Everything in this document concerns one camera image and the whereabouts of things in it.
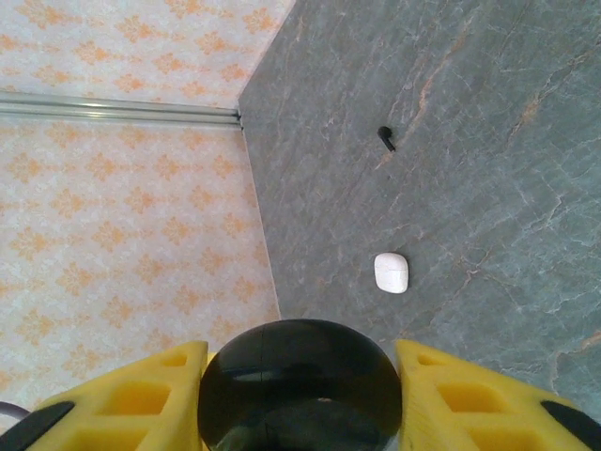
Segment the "wall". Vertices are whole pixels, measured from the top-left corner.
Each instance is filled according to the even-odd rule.
[[[235,107],[292,0],[7,0],[0,90]]]
[[[2,119],[0,142],[0,399],[279,317],[240,131]]]

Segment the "cable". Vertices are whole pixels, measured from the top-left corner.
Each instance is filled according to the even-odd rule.
[[[16,418],[17,420],[23,420],[29,414],[29,410],[19,407],[9,402],[0,401],[0,415],[7,415]]]

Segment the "gray marble tile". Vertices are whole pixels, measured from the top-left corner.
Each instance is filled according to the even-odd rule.
[[[419,340],[601,420],[600,96],[597,1],[299,0],[240,100],[284,317]],[[375,287],[387,251],[400,296]]]

